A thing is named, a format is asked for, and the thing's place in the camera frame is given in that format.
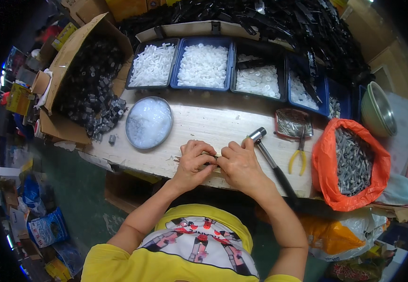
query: yellow plier handle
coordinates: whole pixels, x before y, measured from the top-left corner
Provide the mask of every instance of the yellow plier handle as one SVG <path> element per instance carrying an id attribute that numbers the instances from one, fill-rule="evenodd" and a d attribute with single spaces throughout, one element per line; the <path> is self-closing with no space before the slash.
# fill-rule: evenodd
<path id="1" fill-rule="evenodd" d="M 290 158 L 290 162 L 289 162 L 289 174 L 291 174 L 291 168 L 292 168 L 292 166 L 293 166 L 293 161 L 295 161 L 295 158 L 297 157 L 298 152 L 301 152 L 301 161 L 302 161 L 302 164 L 301 164 L 300 176 L 302 176 L 303 173 L 304 173 L 304 170 L 306 169 L 306 154 L 304 153 L 304 151 L 300 151 L 300 150 L 297 150 L 297 151 L 291 156 L 291 158 Z"/>

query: hand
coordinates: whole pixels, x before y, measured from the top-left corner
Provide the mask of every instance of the hand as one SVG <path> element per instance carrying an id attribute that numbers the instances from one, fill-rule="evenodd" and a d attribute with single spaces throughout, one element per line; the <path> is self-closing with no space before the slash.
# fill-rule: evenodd
<path id="1" fill-rule="evenodd" d="M 217 152 L 209 144 L 197 140 L 190 140 L 187 144 L 180 146 L 180 151 L 182 157 L 177 172 L 169 182 L 172 182 L 172 186 L 178 189 L 178 193 L 183 194 L 203 183 L 217 167 L 217 162 L 213 157 Z M 209 162 L 210 165 L 199 171 L 198 168 L 206 162 Z"/>
<path id="2" fill-rule="evenodd" d="M 221 150 L 221 155 L 217 158 L 217 164 L 230 186 L 253 199 L 257 195 L 265 195 L 265 192 L 277 192 L 274 182 L 265 175 L 257 161 L 251 138 L 243 140 L 241 146 L 231 141 L 229 147 Z"/>

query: gray plastic part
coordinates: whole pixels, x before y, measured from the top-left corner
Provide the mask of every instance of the gray plastic part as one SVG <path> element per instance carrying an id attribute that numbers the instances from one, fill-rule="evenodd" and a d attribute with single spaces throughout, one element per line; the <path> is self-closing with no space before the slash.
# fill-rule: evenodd
<path id="1" fill-rule="evenodd" d="M 108 139 L 108 143 L 110 143 L 110 145 L 114 145 L 116 142 L 116 135 L 110 135 L 110 138 Z"/>

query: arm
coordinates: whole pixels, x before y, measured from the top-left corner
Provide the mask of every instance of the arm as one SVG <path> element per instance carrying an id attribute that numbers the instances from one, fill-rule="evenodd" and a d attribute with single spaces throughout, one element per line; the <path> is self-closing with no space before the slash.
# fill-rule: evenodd
<path id="1" fill-rule="evenodd" d="M 303 280 L 308 244 L 295 213 L 260 167 L 254 143 L 246 138 L 242 146 L 230 142 L 217 159 L 227 183 L 252 197 L 268 214 L 277 243 L 282 247 L 271 275 L 287 274 Z"/>
<path id="2" fill-rule="evenodd" d="M 217 152 L 203 141 L 190 140 L 187 144 L 182 145 L 180 150 L 182 157 L 174 177 L 145 203 L 131 212 L 107 244 L 115 245 L 132 254 L 144 237 L 160 221 L 171 202 L 179 195 L 201 184 L 217 167 L 215 158 L 210 156 Z M 203 151 L 210 155 L 201 155 Z M 206 162 L 211 164 L 199 171 L 198 168 Z"/>

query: hammer head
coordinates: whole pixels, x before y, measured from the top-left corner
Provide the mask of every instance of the hammer head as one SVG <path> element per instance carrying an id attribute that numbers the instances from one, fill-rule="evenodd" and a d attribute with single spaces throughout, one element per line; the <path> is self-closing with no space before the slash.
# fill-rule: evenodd
<path id="1" fill-rule="evenodd" d="M 256 131 L 252 132 L 249 137 L 254 141 L 254 143 L 258 143 L 260 142 L 260 139 L 262 139 L 262 137 L 264 137 L 267 134 L 267 131 L 265 130 L 265 128 L 260 127 L 258 128 Z"/>

